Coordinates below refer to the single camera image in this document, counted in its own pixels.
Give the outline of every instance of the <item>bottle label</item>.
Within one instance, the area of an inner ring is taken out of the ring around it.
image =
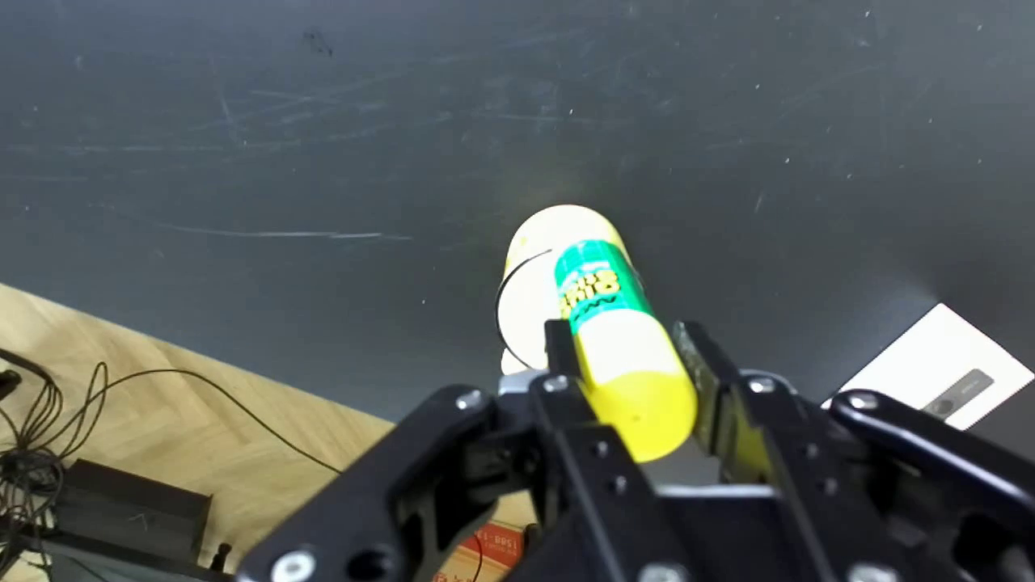
[[[626,252],[605,239],[571,247],[553,268],[560,289],[560,310],[580,333],[593,317],[614,310],[649,315],[645,289]]]

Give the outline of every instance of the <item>screw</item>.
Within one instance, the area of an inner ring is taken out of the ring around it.
[[[274,567],[271,567],[271,582],[308,582],[318,573],[318,555],[313,554],[284,554]]]
[[[461,411],[472,411],[472,406],[483,406],[483,390],[467,390],[457,399],[457,406]]]
[[[678,567],[647,564],[647,567],[642,569],[642,582],[686,582],[686,577],[683,577]]]
[[[855,411],[876,411],[876,406],[880,406],[876,393],[866,393],[866,390],[851,393],[849,403],[851,403]]]
[[[750,377],[747,387],[750,387],[755,393],[769,393],[769,390],[777,390],[777,385],[772,385],[769,377]]]
[[[899,582],[899,573],[880,564],[856,564],[849,569],[849,582]]]
[[[571,377],[566,377],[566,376],[553,376],[553,377],[543,383],[543,387],[548,387],[548,390],[566,390],[566,387],[571,387]]]

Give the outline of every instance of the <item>plastic bottle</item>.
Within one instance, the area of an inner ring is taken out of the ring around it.
[[[669,333],[649,315],[617,228],[601,212],[562,203],[525,221],[511,239],[508,278],[520,278],[517,292],[530,297],[525,310],[530,324],[520,320],[526,331],[511,336],[508,320],[520,315],[520,300],[501,297],[501,331],[511,349],[525,349],[525,356],[513,352],[520,363],[540,363],[530,331],[543,333],[548,317],[566,317],[600,420],[617,427],[636,462],[683,445],[700,415],[696,387]]]

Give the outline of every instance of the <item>black table surface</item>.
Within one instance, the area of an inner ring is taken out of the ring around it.
[[[0,278],[402,417],[495,383],[506,241],[581,202],[662,315],[812,399],[936,300],[1035,363],[1031,30],[1030,0],[8,0]]]

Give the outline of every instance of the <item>yellow bottle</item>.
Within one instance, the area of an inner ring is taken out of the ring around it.
[[[649,315],[617,228],[589,207],[548,207],[511,239],[513,259],[551,259],[560,317],[571,320],[585,399],[614,422],[636,462],[683,445],[696,387],[669,333]]]

